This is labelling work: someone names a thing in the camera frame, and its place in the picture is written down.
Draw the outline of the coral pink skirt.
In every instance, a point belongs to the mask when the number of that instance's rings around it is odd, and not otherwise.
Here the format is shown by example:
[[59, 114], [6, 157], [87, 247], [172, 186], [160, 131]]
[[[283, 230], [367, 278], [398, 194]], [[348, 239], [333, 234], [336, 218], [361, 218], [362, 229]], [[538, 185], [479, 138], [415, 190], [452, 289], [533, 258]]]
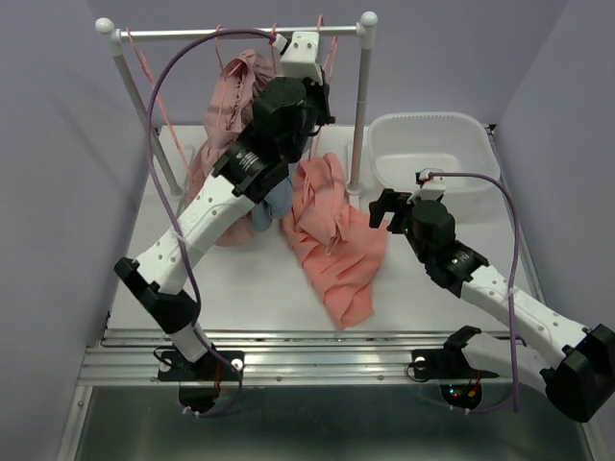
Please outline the coral pink skirt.
[[384, 261], [386, 224], [350, 205], [337, 155], [301, 161], [292, 208], [283, 232], [319, 300], [338, 329], [355, 326], [374, 312], [373, 280]]

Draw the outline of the blue denim skirt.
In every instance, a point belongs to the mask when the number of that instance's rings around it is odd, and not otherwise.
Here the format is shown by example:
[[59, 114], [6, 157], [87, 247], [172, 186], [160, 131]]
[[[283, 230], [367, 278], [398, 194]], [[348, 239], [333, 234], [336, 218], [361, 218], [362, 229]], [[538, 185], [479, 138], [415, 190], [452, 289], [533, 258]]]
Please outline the blue denim skirt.
[[292, 181], [289, 177], [278, 183], [252, 210], [253, 227], [258, 232], [266, 231], [273, 221], [283, 219], [292, 208]]

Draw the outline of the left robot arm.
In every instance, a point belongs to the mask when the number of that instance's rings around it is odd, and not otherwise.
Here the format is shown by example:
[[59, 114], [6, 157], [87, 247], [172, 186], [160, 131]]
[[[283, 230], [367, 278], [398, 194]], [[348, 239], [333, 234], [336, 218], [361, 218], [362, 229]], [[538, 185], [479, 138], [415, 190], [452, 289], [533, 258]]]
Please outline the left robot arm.
[[169, 336], [191, 377], [213, 367], [212, 343], [198, 323], [200, 297], [184, 286], [193, 267], [237, 220], [289, 176], [310, 138], [331, 124], [330, 88], [322, 78], [276, 77], [252, 104], [253, 119], [214, 163], [196, 197], [171, 227], [114, 272]]

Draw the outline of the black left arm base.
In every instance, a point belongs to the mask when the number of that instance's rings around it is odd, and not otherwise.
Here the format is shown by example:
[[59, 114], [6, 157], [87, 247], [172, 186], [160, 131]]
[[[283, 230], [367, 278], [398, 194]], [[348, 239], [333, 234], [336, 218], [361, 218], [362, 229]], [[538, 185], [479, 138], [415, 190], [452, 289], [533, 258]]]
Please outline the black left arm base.
[[174, 347], [155, 348], [157, 381], [178, 385], [178, 403], [186, 415], [213, 418], [228, 414], [243, 388], [245, 354], [218, 351], [222, 360], [207, 352], [190, 362]]

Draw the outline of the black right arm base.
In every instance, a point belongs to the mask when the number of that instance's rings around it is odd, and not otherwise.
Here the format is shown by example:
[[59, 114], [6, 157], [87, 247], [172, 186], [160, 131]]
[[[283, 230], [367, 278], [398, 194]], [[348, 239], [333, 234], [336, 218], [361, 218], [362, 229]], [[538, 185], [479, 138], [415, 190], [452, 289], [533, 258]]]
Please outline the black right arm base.
[[463, 355], [471, 339], [477, 339], [481, 330], [465, 326], [453, 333], [440, 348], [414, 350], [405, 367], [406, 377], [417, 383], [430, 380], [440, 384], [441, 397], [452, 410], [466, 414], [485, 414], [497, 406], [480, 407], [483, 391], [481, 380], [498, 377], [497, 374], [473, 367]]

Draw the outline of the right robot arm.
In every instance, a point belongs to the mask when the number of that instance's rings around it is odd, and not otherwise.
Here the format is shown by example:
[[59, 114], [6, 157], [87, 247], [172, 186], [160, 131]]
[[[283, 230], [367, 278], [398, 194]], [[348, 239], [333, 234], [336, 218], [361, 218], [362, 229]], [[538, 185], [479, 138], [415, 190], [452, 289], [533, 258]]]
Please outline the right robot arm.
[[386, 188], [369, 205], [369, 225], [378, 227], [391, 213], [388, 231], [406, 238], [436, 285], [502, 322], [510, 339], [527, 342], [524, 348], [507, 346], [464, 327], [443, 346], [443, 366], [454, 375], [473, 370], [508, 376], [543, 393], [569, 419], [589, 422], [614, 393], [613, 330], [563, 317], [518, 289], [511, 277], [457, 239], [455, 218], [442, 198], [442, 192]]

